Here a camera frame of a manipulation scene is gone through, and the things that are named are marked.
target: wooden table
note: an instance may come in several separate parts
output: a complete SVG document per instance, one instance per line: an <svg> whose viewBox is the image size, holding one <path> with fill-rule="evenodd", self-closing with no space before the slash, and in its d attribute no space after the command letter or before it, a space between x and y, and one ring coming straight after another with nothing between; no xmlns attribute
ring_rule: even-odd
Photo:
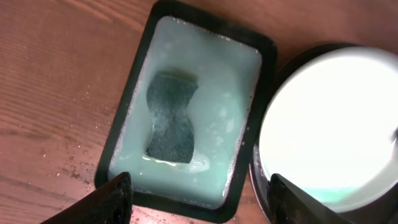
<svg viewBox="0 0 398 224"><path fill-rule="evenodd" d="M93 176L155 0L0 1L0 223L39 223ZM329 40L398 53L393 0L186 0L258 30L278 66ZM204 223L134 208L132 223ZM246 179L229 223L265 223Z"/></svg>

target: scrubbing sponge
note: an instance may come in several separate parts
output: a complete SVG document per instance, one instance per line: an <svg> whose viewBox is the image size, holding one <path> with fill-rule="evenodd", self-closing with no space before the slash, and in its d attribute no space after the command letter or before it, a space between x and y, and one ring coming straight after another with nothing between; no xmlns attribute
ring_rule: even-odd
<svg viewBox="0 0 398 224"><path fill-rule="evenodd" d="M189 163L195 145L187 106L198 88L195 82L160 73L151 81L147 105L152 115L152 139L146 154L154 159Z"/></svg>

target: round container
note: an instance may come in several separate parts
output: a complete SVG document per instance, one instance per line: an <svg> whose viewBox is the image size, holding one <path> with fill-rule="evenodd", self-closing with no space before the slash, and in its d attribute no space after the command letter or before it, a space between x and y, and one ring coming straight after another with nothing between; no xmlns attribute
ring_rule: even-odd
<svg viewBox="0 0 398 224"><path fill-rule="evenodd" d="M251 164L266 216L265 189L274 173L356 223L369 207L388 207L381 200L397 192L398 182L397 57L323 45L289 62L278 77ZM394 197L392 203L370 219L388 220L397 209Z"/></svg>

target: black object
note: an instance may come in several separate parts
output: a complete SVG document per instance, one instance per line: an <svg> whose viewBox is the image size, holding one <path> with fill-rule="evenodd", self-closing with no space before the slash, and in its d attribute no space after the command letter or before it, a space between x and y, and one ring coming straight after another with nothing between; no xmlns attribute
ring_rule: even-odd
<svg viewBox="0 0 398 224"><path fill-rule="evenodd" d="M195 82L158 74L147 91L148 109L152 114L152 139L146 154L154 159L189 163L194 138L187 107L198 88Z"/></svg>
<svg viewBox="0 0 398 224"><path fill-rule="evenodd" d="M339 43L339 44L325 44L316 46L302 54L295 57L293 60L286 63L277 73L277 79L275 80L268 98L266 98L266 104L268 105L272 97L275 95L277 90L283 85L283 83L288 79L291 74L293 74L297 69L302 67L307 62L315 59L322 54L331 52L333 50L342 49L345 47L355 47L357 45ZM256 194L257 201L261 207L261 210L269 221L269 223L279 223L278 219L275 219L275 211L272 211L270 205L270 195L273 194L269 192L270 183L269 180L264 175L264 171L261 167L260 155L258 143L254 146L254 154L250 162L250 176L252 180L252 186L254 193ZM285 213L286 217L292 218L294 214ZM361 207L359 209L345 212L339 214L341 217L358 224L377 224L377 223L388 223L388 224L398 224L398 184L395 185L390 191L384 194L382 197L378 198L376 201L370 203L367 206Z"/></svg>
<svg viewBox="0 0 398 224"><path fill-rule="evenodd" d="M42 224L128 224L131 212L131 178L123 172Z"/></svg>
<svg viewBox="0 0 398 224"><path fill-rule="evenodd" d="M239 148L231 184L224 204L222 204L220 208L212 210L165 197L139 192L135 192L133 202L135 205L176 213L209 222L227 222L233 217L238 207L245 176L248 171L248 164L252 156L252 147L260 131L262 117L266 112L267 105L264 104L263 99L267 96L266 90L269 88L274 73L276 48L274 43L262 34L227 20L220 19L219 17L181 2L161 0L154 4L150 12L119 108L116 112L113 125L98 164L95 175L95 186L98 188L108 181L109 164L127 114L127 109L131 102L134 87L137 83L152 36L154 35L157 22L164 16L176 17L215 34L223 35L242 44L251 46L261 54L262 65L245 127L248 131L244 133L242 139L245 144Z"/></svg>
<svg viewBox="0 0 398 224"><path fill-rule="evenodd" d="M280 174L272 175L267 195L272 222L275 224L352 223L323 206Z"/></svg>

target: milky liquid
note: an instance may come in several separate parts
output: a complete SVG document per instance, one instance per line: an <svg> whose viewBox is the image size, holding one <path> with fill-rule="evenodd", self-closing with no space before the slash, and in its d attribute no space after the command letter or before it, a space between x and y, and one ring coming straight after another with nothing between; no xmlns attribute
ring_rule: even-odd
<svg viewBox="0 0 398 224"><path fill-rule="evenodd" d="M173 17L155 29L109 178L128 171L134 190L208 208L222 205L261 66L257 50ZM152 133L146 93L160 71L180 70L197 79L187 114L195 148L189 164L145 155Z"/></svg>

